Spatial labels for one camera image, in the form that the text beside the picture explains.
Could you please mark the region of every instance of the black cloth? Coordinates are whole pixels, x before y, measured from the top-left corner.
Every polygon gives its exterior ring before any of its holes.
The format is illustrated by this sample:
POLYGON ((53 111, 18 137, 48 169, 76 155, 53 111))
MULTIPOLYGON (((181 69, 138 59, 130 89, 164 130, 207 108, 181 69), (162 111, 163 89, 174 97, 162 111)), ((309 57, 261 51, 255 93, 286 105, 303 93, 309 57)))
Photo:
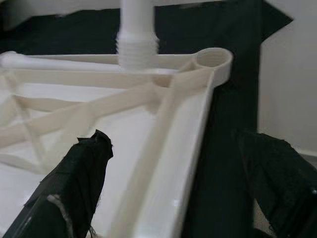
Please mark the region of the black cloth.
POLYGON ((101 131, 80 138, 41 181, 3 238, 85 238, 112 157, 111 141, 101 131), (65 212, 49 201, 49 196, 54 196, 65 212))
MULTIPOLYGON (((223 47, 234 54, 229 81, 214 90, 184 220, 184 238, 247 238, 252 234, 253 200, 231 132, 237 128, 256 131, 260 45, 290 22, 262 0, 156 8, 161 54, 194 53, 208 47, 223 47)), ((6 33, 0 51, 114 54, 118 28, 118 9, 33 17, 6 33)))
POLYGON ((317 170, 289 143, 238 131, 250 191, 279 238, 317 236, 317 170))

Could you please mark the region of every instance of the white plastic pipe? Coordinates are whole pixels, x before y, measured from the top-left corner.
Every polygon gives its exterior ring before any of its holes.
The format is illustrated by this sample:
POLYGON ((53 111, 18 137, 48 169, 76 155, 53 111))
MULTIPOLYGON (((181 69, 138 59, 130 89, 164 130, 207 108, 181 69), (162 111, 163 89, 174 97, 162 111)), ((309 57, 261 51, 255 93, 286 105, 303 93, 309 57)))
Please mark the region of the white plastic pipe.
POLYGON ((152 68, 157 41, 152 0, 121 0, 117 35, 119 65, 128 70, 152 68))
MULTIPOLYGON (((67 71, 100 71, 100 72, 126 72, 117 64, 80 62, 59 59, 39 59, 17 54, 9 51, 0 55, 0 67, 19 69, 46 69, 67 71)), ((174 69, 152 68, 143 70, 143 73, 171 74, 176 73, 174 69)))

